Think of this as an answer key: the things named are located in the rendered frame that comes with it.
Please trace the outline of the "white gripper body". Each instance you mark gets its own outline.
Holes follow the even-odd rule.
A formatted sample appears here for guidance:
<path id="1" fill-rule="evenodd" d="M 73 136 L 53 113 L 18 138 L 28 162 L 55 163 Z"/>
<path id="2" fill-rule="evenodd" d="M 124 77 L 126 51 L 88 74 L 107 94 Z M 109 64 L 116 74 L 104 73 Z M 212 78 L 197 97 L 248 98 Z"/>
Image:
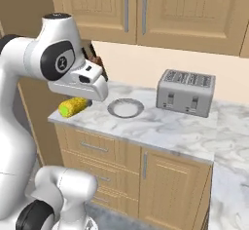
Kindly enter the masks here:
<path id="1" fill-rule="evenodd" d="M 108 96 L 108 86 L 104 77 L 97 73 L 71 72 L 57 81 L 48 83 L 49 89 L 57 94 L 83 97 L 103 101 Z"/>

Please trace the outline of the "yellow corn cob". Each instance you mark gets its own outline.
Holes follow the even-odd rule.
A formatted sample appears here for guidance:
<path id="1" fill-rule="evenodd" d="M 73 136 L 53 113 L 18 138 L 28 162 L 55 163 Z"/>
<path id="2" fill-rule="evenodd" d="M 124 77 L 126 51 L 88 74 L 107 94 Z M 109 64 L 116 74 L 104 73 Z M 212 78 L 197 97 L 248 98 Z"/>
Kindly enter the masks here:
<path id="1" fill-rule="evenodd" d="M 69 118 L 81 112 L 88 106 L 88 101 L 82 97 L 72 97 L 63 101 L 59 107 L 58 112 L 64 118 Z"/>

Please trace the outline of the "grey round plate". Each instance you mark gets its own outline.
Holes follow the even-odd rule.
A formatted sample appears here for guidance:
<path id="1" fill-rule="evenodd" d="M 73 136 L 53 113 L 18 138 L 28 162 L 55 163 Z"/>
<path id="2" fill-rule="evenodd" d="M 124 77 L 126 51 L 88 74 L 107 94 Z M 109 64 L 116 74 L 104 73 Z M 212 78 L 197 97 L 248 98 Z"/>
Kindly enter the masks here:
<path id="1" fill-rule="evenodd" d="M 129 119 L 140 115 L 144 110 L 144 105 L 133 98 L 118 98 L 108 105 L 107 110 L 117 118 Z"/>

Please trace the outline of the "brown knife block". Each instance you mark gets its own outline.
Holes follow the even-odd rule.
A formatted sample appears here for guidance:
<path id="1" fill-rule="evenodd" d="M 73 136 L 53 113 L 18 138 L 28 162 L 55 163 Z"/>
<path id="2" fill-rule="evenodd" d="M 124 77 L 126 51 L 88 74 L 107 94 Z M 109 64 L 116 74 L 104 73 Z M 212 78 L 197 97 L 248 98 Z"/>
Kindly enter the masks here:
<path id="1" fill-rule="evenodd" d="M 103 69 L 102 76 L 105 78 L 105 80 L 108 80 L 108 76 L 104 64 L 102 62 L 102 59 L 96 54 L 95 48 L 90 40 L 82 41 L 82 52 L 85 56 L 85 59 L 90 60 L 91 62 L 99 65 Z"/>

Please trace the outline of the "light wood drawer front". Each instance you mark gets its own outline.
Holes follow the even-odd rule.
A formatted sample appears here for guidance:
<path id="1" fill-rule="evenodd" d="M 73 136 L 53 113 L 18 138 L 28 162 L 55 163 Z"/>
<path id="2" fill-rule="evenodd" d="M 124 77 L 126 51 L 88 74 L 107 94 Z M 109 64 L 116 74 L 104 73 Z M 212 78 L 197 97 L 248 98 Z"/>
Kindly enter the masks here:
<path id="1" fill-rule="evenodd" d="M 92 175 L 111 178 L 106 182 L 97 178 L 101 187 L 107 187 L 137 199 L 139 194 L 139 175 L 115 166 L 107 165 L 86 156 L 80 156 L 67 151 L 62 152 L 64 166 L 78 169 Z"/>
<path id="2" fill-rule="evenodd" d="M 108 160 L 109 162 L 116 164 L 126 165 L 129 154 L 128 144 L 125 141 L 103 136 L 101 134 L 93 134 L 65 127 L 59 124 L 56 124 L 55 128 L 61 138 L 65 138 L 65 149 L 90 155 L 99 159 Z M 90 145 L 108 148 L 109 151 L 102 152 L 87 148 L 81 145 L 82 141 Z"/>
<path id="3" fill-rule="evenodd" d="M 109 210 L 134 218 L 138 217 L 138 201 L 114 190 L 99 187 L 91 201 Z"/>

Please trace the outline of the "silver four-slot toaster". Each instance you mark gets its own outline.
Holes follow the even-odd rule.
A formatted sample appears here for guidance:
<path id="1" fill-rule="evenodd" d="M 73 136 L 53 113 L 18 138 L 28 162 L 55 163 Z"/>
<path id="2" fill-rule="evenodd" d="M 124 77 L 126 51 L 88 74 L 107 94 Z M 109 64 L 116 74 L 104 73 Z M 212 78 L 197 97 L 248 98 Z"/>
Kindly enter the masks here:
<path id="1" fill-rule="evenodd" d="M 156 107 L 207 118 L 215 83 L 214 75 L 166 69 L 158 82 Z"/>

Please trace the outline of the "light wood base cupboard door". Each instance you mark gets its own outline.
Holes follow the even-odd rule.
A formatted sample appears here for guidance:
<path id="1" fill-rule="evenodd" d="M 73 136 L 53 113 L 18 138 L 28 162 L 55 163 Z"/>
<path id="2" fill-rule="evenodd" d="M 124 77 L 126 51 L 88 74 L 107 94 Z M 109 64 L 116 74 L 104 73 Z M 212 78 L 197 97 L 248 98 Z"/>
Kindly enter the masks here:
<path id="1" fill-rule="evenodd" d="M 147 173 L 143 179 L 146 151 Z M 209 172 L 208 164 L 143 148 L 139 218 L 163 230 L 194 230 Z"/>

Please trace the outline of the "light wood wall cupboard door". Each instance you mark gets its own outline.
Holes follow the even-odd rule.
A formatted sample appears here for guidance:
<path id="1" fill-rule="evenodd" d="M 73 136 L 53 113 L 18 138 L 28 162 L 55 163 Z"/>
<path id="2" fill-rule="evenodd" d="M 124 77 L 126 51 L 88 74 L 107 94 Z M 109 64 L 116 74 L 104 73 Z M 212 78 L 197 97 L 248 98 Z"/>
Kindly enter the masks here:
<path id="1" fill-rule="evenodd" d="M 137 0 L 137 43 L 142 46 L 237 56 L 249 22 L 249 0 Z"/>
<path id="2" fill-rule="evenodd" d="M 57 12 L 74 17 L 83 39 L 136 43 L 136 0 L 128 0 L 128 32 L 125 0 L 53 0 L 53 5 Z"/>

